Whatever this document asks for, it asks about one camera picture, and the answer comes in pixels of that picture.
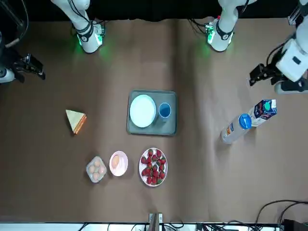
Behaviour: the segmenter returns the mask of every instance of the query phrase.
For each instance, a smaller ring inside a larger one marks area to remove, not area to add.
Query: black cable
[[[130,230],[130,231],[133,231],[133,229],[136,227],[136,225],[137,225],[137,224],[134,224],[133,228],[131,228],[131,230]]]
[[[211,229],[214,230],[214,231],[225,231],[225,229],[223,227],[215,225],[215,224],[209,225],[209,227],[211,227]]]
[[[291,207],[295,206],[295,205],[308,205],[308,202],[306,201],[298,201],[298,202],[295,202],[289,206],[287,206],[280,214],[279,216],[279,229],[281,230],[281,223],[282,223],[282,218],[283,218],[283,215],[284,213]]]
[[[73,10],[73,12],[74,12],[75,14],[79,15],[80,17],[82,17],[83,19],[85,19],[88,23],[92,23],[93,25],[96,25],[96,24],[100,24],[100,23],[102,23],[102,22],[105,22],[105,20],[101,20],[101,21],[99,21],[99,22],[93,22],[93,21],[87,19],[85,16],[83,16],[83,15],[79,12],[79,10],[77,9],[76,5],[74,4],[74,1],[71,0],[71,2],[72,2],[73,6],[74,6],[74,8],[75,8],[75,10],[74,10],[73,7],[72,7],[72,5],[70,4],[70,7],[71,7],[71,9]]]
[[[205,224],[203,224],[202,227],[203,227],[204,231],[209,231]]]
[[[20,42],[20,40],[25,36],[25,34],[27,33],[28,31],[28,27],[29,27],[29,17],[28,17],[28,11],[27,11],[27,8],[26,8],[26,5],[25,5],[25,2],[24,0],[21,0],[21,3],[23,4],[23,8],[24,8],[24,11],[25,11],[25,14],[26,14],[26,28],[25,28],[25,31],[21,34],[21,36],[19,38],[16,38],[14,39],[12,42],[8,43],[5,45],[6,48],[9,48],[13,45],[16,45],[18,42]]]
[[[193,18],[190,19],[190,20],[192,20],[193,23],[195,23],[197,26],[202,26],[202,27],[204,27],[204,24],[201,24],[201,23],[196,22],[196,20],[194,20]]]
[[[244,7],[242,8],[242,11],[240,12],[238,18],[241,18],[241,17],[242,17],[242,15],[243,15],[244,11],[246,10],[248,4],[249,4],[249,0],[246,0],[246,3],[245,3],[245,5],[244,5]]]
[[[204,25],[201,25],[199,23],[197,23],[196,21],[192,20],[192,19],[188,19],[188,22],[190,23],[192,29],[197,33],[197,34],[202,34],[202,35],[206,35],[205,31],[203,31],[201,28],[204,28]]]
[[[71,29],[70,29],[70,34],[71,34],[72,37],[77,34],[73,23],[72,23],[72,26],[71,26]]]
[[[275,203],[280,203],[280,202],[293,202],[293,203],[302,202],[303,204],[308,205],[308,202],[306,202],[306,201],[296,201],[296,200],[278,200],[278,201],[269,202],[269,203],[263,205],[262,208],[259,210],[259,213],[258,213],[258,215],[257,215],[255,224],[258,223],[260,214],[261,214],[262,210],[263,210],[265,207],[267,207],[267,206],[269,206],[269,205],[272,205],[272,204],[275,204]]]
[[[169,223],[169,225],[171,225],[173,228],[175,228],[175,229],[181,229],[181,228],[183,228],[184,227],[184,223],[183,223],[183,221],[181,220],[181,226],[175,226],[175,225],[173,225],[173,224],[171,224],[171,223]]]
[[[276,51],[278,50],[280,47],[282,47],[286,42],[280,44],[278,47],[275,47],[268,55],[268,57],[266,58],[266,66],[269,65],[269,59],[270,59],[270,56]]]
[[[89,223],[84,223],[78,231],[82,231],[87,225],[89,225]]]
[[[195,35],[204,35],[203,33],[200,33],[199,31],[196,30],[196,28],[193,26],[193,23],[191,21],[188,20],[188,22],[191,25],[192,30],[193,30]]]
[[[169,229],[171,229],[171,230],[173,230],[173,231],[177,231],[177,229],[173,228],[172,226],[162,224],[162,230],[163,230],[163,231],[166,230],[165,227],[167,227],[167,228],[169,228]]]
[[[241,221],[238,221],[238,220],[231,220],[228,223],[224,224],[223,227],[225,227],[226,225],[229,225],[230,223],[239,223],[243,226],[251,228],[251,230],[253,230],[253,231],[260,231],[260,228],[257,226],[257,224],[250,225],[250,224],[246,224],[246,223],[243,223]]]

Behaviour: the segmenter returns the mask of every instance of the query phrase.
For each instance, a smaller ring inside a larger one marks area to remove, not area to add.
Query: plastic bottle
[[[251,118],[248,114],[241,114],[221,131],[221,139],[224,143],[231,144],[244,135],[251,128]]]

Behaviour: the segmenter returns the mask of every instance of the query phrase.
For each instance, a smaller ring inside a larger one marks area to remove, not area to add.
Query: white plate of strawberries
[[[158,148],[145,150],[139,161],[139,174],[143,182],[156,187],[164,182],[168,171],[167,159]]]

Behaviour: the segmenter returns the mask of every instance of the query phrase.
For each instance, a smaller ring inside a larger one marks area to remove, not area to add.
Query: black background
[[[20,0],[10,4],[22,16]],[[30,21],[65,21],[68,18],[50,0],[25,0]],[[298,0],[258,0],[249,5],[243,18],[287,17]],[[89,17],[102,20],[144,19],[160,21],[168,18],[205,18],[221,13],[218,0],[92,0]]]

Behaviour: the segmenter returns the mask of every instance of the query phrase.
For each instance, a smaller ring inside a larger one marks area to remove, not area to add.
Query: blue bottle cap
[[[241,114],[239,117],[239,124],[243,129],[250,129],[251,128],[251,118],[249,114]]]

